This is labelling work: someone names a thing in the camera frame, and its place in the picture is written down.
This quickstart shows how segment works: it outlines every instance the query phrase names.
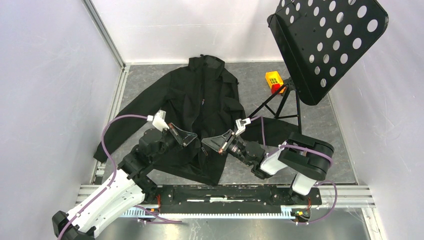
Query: yellow plastic toy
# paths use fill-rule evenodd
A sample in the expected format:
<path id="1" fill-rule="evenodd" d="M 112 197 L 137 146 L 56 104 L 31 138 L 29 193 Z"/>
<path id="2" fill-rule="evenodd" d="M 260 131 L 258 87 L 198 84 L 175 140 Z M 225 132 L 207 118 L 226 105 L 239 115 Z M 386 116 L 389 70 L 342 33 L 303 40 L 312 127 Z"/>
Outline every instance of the yellow plastic toy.
<path id="1" fill-rule="evenodd" d="M 281 78 L 278 71 L 269 71 L 265 73 L 265 79 L 269 87 L 271 88 L 272 94 L 275 93 L 284 84 L 283 79 Z M 284 93 L 284 90 L 286 90 L 285 87 L 281 89 L 279 93 Z"/>

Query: black jacket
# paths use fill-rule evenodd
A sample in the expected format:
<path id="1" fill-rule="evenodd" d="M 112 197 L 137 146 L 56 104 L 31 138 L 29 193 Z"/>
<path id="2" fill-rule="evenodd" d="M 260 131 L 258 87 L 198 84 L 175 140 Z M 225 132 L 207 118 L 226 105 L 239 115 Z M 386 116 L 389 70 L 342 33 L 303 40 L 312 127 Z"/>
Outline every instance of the black jacket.
<path id="1" fill-rule="evenodd" d="M 218 184 L 227 156 L 203 146 L 201 139 L 234 129 L 235 120 L 246 117 L 239 102 L 237 78 L 224 65 L 214 56 L 190 58 L 188 66 L 167 73 L 119 112 L 118 116 L 147 116 L 162 109 L 166 111 L 167 123 L 198 135 L 183 150 L 164 154 L 155 169 L 208 185 Z M 138 118 L 114 122 L 104 138 L 107 149 L 114 152 L 145 123 Z M 94 158 L 100 162 L 107 160 L 100 144 Z"/>

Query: white circular hole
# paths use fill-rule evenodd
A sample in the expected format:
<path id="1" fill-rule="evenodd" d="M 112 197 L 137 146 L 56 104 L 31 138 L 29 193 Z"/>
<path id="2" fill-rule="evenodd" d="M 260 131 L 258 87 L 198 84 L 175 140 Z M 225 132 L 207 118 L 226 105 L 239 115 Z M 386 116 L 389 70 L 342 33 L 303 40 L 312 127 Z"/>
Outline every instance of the white circular hole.
<path id="1" fill-rule="evenodd" d="M 348 62 L 348 55 L 347 55 L 346 53 L 343 53 L 343 54 L 341 55 L 341 57 L 340 57 L 340 62 L 341 62 L 342 64 L 345 64 L 345 63 L 347 63 L 347 62 Z"/>
<path id="2" fill-rule="evenodd" d="M 358 49 L 361 47 L 361 44 L 362 44 L 362 40 L 358 37 L 355 40 L 353 40 L 352 46 L 354 49 Z"/>
<path id="3" fill-rule="evenodd" d="M 326 64 L 326 63 L 328 63 L 329 62 L 329 60 L 330 60 L 330 56 L 328 55 L 328 54 L 325 54 L 324 55 L 324 58 L 322 59 L 323 61 L 324 61 L 324 63 Z"/>
<path id="4" fill-rule="evenodd" d="M 335 8 L 336 8 L 336 1 L 330 2 L 330 6 L 328 7 L 330 12 L 334 11 Z"/>
<path id="5" fill-rule="evenodd" d="M 316 50 L 318 50 L 318 52 L 321 52 L 321 50 L 323 49 L 323 43 L 320 42 L 318 43 L 318 45 L 316 46 Z"/>
<path id="6" fill-rule="evenodd" d="M 337 17 L 335 18 L 335 20 L 338 22 L 338 23 L 341 23 L 342 21 L 343 21 L 343 17 L 344 17 L 345 15 L 343 14 L 343 12 L 339 12 L 338 14 L 337 14 Z"/>
<path id="7" fill-rule="evenodd" d="M 333 30 L 331 28 L 329 28 L 325 35 L 327 36 L 328 39 L 331 38 L 331 36 L 333 35 Z"/>
<path id="8" fill-rule="evenodd" d="M 336 40 L 333 44 L 332 44 L 332 49 L 334 49 L 334 51 L 339 50 L 340 48 L 340 42 L 339 40 Z"/>
<path id="9" fill-rule="evenodd" d="M 315 7 L 315 9 L 313 10 L 313 15 L 317 16 L 320 13 L 320 8 L 319 7 Z"/>
<path id="10" fill-rule="evenodd" d="M 334 77 L 336 75 L 336 68 L 332 67 L 330 68 L 330 76 Z"/>
<path id="11" fill-rule="evenodd" d="M 321 17 L 321 20 L 319 20 L 319 25 L 321 27 L 324 27 L 325 24 L 326 24 L 326 18 L 325 17 Z"/>
<path id="12" fill-rule="evenodd" d="M 366 13 L 367 13 L 367 7 L 361 6 L 358 10 L 358 18 L 360 18 L 360 19 L 363 18 Z"/>
<path id="13" fill-rule="evenodd" d="M 352 32 L 352 25 L 348 24 L 345 28 L 344 28 L 344 35 L 349 36 L 349 34 L 351 34 Z"/>
<path id="14" fill-rule="evenodd" d="M 379 25 L 379 22 L 375 19 L 369 21 L 368 26 L 366 26 L 366 29 L 368 32 L 372 33 L 377 29 L 377 26 Z"/>
<path id="15" fill-rule="evenodd" d="M 327 85 L 327 80 L 325 78 L 321 79 L 321 87 L 325 87 Z"/>

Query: jacket collar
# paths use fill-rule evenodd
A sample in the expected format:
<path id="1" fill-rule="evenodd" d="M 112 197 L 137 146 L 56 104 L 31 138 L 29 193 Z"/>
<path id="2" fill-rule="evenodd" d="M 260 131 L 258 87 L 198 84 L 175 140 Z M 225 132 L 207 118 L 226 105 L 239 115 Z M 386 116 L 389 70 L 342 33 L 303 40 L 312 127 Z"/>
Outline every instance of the jacket collar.
<path id="1" fill-rule="evenodd" d="M 217 79 L 224 70 L 225 62 L 216 56 L 200 55 L 200 57 L 191 57 L 188 60 L 188 68 L 192 71 L 201 69 L 203 66 L 209 68 L 209 71 L 214 72 Z"/>

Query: white panel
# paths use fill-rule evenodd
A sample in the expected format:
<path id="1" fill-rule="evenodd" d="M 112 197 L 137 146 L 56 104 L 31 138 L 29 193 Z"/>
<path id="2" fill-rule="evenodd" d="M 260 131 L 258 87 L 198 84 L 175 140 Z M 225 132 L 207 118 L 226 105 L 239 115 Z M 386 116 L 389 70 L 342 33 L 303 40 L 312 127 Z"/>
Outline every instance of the white panel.
<path id="1" fill-rule="evenodd" d="M 91 177 L 120 68 L 80 0 L 0 6 L 0 239 L 53 240 L 53 214 Z"/>
<path id="2" fill-rule="evenodd" d="M 282 60 L 267 17 L 279 0 L 93 0 L 126 62 Z"/>
<path id="3" fill-rule="evenodd" d="M 389 14 L 386 33 L 335 85 L 331 100 L 388 239 L 422 239 L 424 2 L 380 2 Z"/>

